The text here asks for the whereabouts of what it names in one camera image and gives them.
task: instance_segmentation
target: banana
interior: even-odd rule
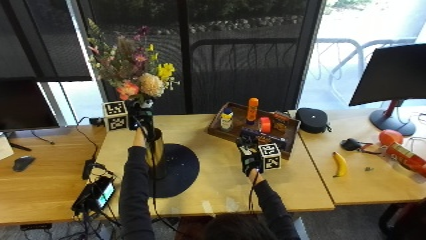
[[[336,164],[336,171],[335,171],[335,175],[332,177],[342,177],[347,173],[346,160],[342,157],[342,155],[339,155],[336,152],[332,152],[332,158],[334,158],[334,161]]]

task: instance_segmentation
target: computer mouse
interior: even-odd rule
[[[14,164],[13,164],[13,171],[14,172],[21,172],[26,169],[26,167],[29,166],[29,164],[34,161],[34,157],[31,156],[22,156],[18,159],[14,160]]]
[[[346,151],[354,151],[360,148],[360,143],[355,139],[347,138],[340,141],[340,146]]]

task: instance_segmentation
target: black round mat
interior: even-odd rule
[[[199,162],[194,152],[179,144],[163,144],[166,176],[155,180],[155,198],[167,198],[182,193],[196,179]],[[149,197],[153,197],[153,179],[149,182]]]

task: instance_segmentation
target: outdoor greenery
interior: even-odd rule
[[[101,22],[168,25],[176,22],[175,0],[93,0]],[[191,22],[303,15],[306,0],[187,0]]]

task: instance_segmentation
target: black pouch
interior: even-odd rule
[[[312,108],[299,108],[295,112],[295,119],[300,121],[300,129],[308,133],[331,132],[327,123],[327,114]]]

